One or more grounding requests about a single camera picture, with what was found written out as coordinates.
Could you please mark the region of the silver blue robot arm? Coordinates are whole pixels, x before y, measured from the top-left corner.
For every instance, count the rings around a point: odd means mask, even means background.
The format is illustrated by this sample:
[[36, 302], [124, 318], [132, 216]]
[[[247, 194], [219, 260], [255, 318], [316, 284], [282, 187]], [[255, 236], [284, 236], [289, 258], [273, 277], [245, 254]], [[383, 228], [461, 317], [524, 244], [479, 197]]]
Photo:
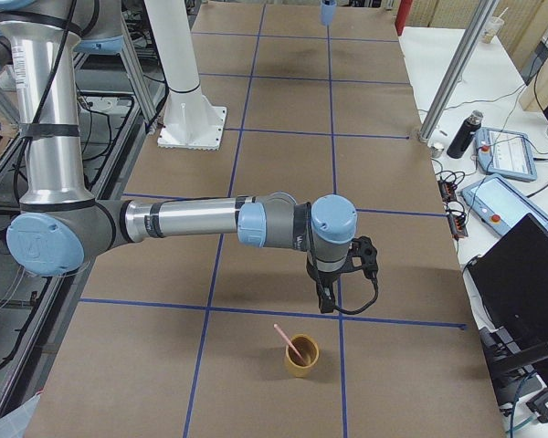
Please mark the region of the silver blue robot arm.
[[255, 247], [306, 254], [321, 313], [338, 310], [335, 283], [362, 245], [357, 212], [336, 194], [298, 203], [287, 193], [144, 203], [125, 200], [129, 147], [96, 154], [85, 173], [74, 56], [118, 55], [134, 89], [142, 71], [118, 1], [0, 1], [13, 64], [21, 142], [13, 173], [19, 213], [5, 231], [12, 257], [36, 276], [63, 276], [122, 245], [174, 235], [234, 234]]

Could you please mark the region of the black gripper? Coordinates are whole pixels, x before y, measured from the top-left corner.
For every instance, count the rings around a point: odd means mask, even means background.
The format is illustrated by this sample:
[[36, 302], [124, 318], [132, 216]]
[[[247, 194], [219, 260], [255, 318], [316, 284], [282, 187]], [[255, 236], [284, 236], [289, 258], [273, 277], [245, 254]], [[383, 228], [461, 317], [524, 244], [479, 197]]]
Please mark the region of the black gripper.
[[317, 282], [316, 291], [321, 313], [333, 313], [336, 310], [336, 298], [333, 284], [339, 279], [346, 258], [337, 261], [327, 262], [315, 259], [317, 266], [312, 263], [312, 256], [307, 255], [306, 269], [310, 278]]

